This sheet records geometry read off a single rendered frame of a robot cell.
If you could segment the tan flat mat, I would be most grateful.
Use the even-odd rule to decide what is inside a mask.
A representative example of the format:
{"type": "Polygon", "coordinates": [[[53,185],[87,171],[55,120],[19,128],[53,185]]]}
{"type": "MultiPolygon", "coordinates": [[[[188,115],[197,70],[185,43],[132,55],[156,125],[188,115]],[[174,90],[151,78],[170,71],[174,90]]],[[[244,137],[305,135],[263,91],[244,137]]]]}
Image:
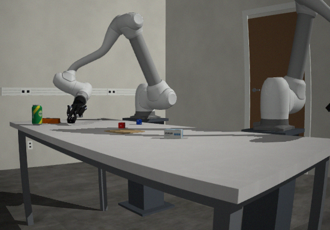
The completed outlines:
{"type": "Polygon", "coordinates": [[[130,134],[130,133],[140,133],[140,132],[145,132],[142,130],[134,130],[134,129],[127,129],[129,131],[123,130],[123,129],[116,129],[116,130],[105,130],[105,132],[110,132],[110,133],[117,133],[117,134],[130,134]]]}

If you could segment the green soda can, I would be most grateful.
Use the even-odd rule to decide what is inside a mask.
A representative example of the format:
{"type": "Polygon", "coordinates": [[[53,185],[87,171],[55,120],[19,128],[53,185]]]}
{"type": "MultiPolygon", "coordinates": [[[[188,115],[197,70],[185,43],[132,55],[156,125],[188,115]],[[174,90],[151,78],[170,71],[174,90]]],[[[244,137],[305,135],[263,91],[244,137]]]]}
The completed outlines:
{"type": "Polygon", "coordinates": [[[41,107],[41,105],[32,106],[32,124],[33,125],[42,124],[42,107],[41,107]]]}

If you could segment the orange multimeter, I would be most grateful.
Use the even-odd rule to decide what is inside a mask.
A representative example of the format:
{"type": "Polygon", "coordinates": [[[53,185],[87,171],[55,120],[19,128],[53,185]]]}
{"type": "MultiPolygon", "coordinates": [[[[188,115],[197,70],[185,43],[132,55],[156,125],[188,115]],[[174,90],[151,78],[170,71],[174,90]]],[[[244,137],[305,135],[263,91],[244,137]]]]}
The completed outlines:
{"type": "Polygon", "coordinates": [[[60,123],[60,118],[57,118],[57,119],[53,119],[53,118],[42,118],[42,123],[58,124],[58,123],[60,123]]]}

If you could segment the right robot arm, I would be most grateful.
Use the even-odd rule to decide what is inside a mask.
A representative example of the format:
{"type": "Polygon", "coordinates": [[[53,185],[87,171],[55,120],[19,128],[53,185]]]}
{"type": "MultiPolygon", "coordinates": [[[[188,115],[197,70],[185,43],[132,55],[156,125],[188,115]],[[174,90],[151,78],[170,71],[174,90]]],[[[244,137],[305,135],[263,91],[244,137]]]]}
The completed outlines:
{"type": "MultiPolygon", "coordinates": [[[[114,45],[120,35],[129,39],[138,63],[147,83],[140,84],[136,90],[135,108],[136,114],[130,116],[133,119],[160,119],[155,115],[155,109],[169,109],[176,103],[176,94],[167,83],[160,79],[152,57],[142,35],[143,17],[135,12],[117,15],[110,23],[102,46],[95,52],[74,62],[67,71],[57,73],[53,83],[61,91],[71,94],[74,99],[77,96],[85,98],[86,103],[92,94],[90,83],[76,81],[76,71],[101,57],[103,57],[114,45]]],[[[86,104],[85,103],[85,104],[86,104]]]]}

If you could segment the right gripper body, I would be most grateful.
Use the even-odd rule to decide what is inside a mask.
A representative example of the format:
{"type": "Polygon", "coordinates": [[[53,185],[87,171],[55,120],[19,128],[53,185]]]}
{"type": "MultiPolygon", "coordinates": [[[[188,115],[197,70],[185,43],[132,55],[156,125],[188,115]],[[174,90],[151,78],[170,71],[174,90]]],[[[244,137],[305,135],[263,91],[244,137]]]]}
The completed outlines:
{"type": "Polygon", "coordinates": [[[82,106],[85,105],[85,102],[86,102],[86,100],[85,100],[84,97],[82,97],[82,96],[77,96],[77,97],[75,98],[75,100],[74,100],[74,102],[73,102],[73,104],[72,104],[71,106],[73,107],[73,105],[76,103],[75,110],[77,110],[77,105],[80,103],[79,110],[81,110],[81,109],[82,109],[82,106]]]}

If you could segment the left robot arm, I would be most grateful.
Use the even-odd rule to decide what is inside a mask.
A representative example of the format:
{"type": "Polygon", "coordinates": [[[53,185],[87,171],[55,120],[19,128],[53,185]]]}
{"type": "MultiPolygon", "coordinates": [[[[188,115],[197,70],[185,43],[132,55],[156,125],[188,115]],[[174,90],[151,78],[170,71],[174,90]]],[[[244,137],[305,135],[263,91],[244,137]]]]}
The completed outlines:
{"type": "Polygon", "coordinates": [[[261,89],[261,121],[253,123],[253,130],[284,132],[289,114],[300,111],[306,101],[303,80],[312,26],[317,14],[330,22],[330,7],[323,0],[295,0],[298,14],[287,76],[267,78],[261,89]]]}

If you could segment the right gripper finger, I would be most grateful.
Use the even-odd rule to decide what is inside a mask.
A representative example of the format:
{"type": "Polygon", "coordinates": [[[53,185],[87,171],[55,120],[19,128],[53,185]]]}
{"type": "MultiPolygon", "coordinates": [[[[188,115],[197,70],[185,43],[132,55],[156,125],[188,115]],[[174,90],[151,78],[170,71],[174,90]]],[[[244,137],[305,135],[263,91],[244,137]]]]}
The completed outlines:
{"type": "Polygon", "coordinates": [[[79,110],[79,107],[80,107],[80,104],[78,104],[78,106],[77,106],[76,114],[75,114],[75,116],[73,118],[73,123],[75,123],[76,119],[79,116],[81,117],[82,114],[84,113],[84,111],[87,109],[87,106],[86,105],[85,106],[82,106],[82,109],[81,110],[79,110]]]}
{"type": "MultiPolygon", "coordinates": [[[[71,116],[73,115],[73,113],[76,111],[76,110],[75,110],[75,106],[76,106],[76,104],[74,104],[74,106],[73,106],[73,108],[72,108],[72,106],[69,106],[69,105],[68,105],[68,109],[67,109],[67,116],[68,116],[68,118],[71,117],[71,116]],[[71,108],[72,108],[72,110],[70,111],[71,108]]],[[[68,118],[67,118],[67,122],[68,122],[68,118]]],[[[69,122],[68,122],[68,123],[69,123],[69,122]]]]}

